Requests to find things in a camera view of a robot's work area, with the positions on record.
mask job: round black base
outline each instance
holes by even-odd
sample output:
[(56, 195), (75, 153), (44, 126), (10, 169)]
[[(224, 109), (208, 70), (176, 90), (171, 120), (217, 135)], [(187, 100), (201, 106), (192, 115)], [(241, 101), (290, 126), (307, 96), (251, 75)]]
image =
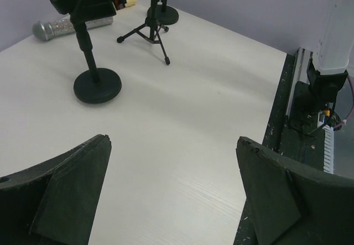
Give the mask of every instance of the round black base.
[[(166, 12), (162, 12), (162, 4), (157, 6), (156, 18), (162, 25), (173, 25), (178, 22), (179, 14), (177, 10), (171, 6), (167, 6)], [(148, 10), (148, 16), (151, 16), (151, 8)]]
[(99, 83), (94, 83), (87, 70), (83, 72), (74, 83), (75, 96), (88, 104), (101, 104), (115, 98), (122, 89), (122, 81), (112, 70), (98, 68)]

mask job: white table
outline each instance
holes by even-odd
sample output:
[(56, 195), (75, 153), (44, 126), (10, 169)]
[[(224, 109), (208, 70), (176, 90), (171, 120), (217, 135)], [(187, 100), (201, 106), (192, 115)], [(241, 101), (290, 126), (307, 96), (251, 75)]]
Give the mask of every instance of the white table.
[(123, 82), (104, 105), (74, 96), (87, 69), (74, 35), (0, 53), (0, 176), (108, 134), (91, 245), (231, 245), (245, 201), (236, 143), (262, 141), (286, 54), (180, 12), (162, 32), (166, 66), (159, 45), (116, 42), (144, 22), (148, 4), (90, 31), (98, 66)]

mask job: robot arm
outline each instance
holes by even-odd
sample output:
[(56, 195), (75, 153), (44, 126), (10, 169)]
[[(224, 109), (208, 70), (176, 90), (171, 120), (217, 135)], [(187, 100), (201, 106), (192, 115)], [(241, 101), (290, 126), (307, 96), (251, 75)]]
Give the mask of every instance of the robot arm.
[(313, 63), (321, 75), (345, 72), (354, 44), (354, 0), (337, 0)]
[(334, 103), (348, 77), (346, 70), (354, 45), (354, 0), (336, 0), (325, 36), (313, 53), (307, 74), (309, 92), (296, 101), (307, 114), (322, 111)]

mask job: glittery microphone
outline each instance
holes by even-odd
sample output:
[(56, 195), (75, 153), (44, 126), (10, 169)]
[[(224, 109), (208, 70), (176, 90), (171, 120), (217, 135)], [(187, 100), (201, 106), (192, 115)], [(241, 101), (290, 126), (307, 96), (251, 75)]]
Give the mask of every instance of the glittery microphone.
[[(112, 17), (102, 18), (98, 20), (86, 22), (87, 29), (98, 28), (104, 25), (109, 25), (113, 23)], [(33, 35), (42, 40), (48, 41), (54, 37), (59, 37), (66, 34), (74, 33), (74, 27), (72, 26), (69, 19), (62, 19), (55, 22), (43, 23), (38, 21), (32, 26)]]

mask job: purple cable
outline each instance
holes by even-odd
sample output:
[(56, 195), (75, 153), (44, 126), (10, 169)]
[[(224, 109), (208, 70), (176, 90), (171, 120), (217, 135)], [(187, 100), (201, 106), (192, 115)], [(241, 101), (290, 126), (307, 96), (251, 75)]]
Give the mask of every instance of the purple cable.
[(353, 106), (352, 106), (352, 110), (350, 111), (350, 113), (348, 114), (348, 116), (339, 124), (335, 125), (333, 127), (333, 129), (338, 129), (339, 127), (342, 127), (343, 125), (345, 125), (347, 123), (347, 121), (353, 116), (354, 114), (354, 85), (353, 85), (353, 81), (352, 79), (350, 78), (350, 76), (348, 76), (348, 82), (349, 82), (349, 85), (350, 85), (350, 88), (352, 90), (352, 94), (353, 94)]

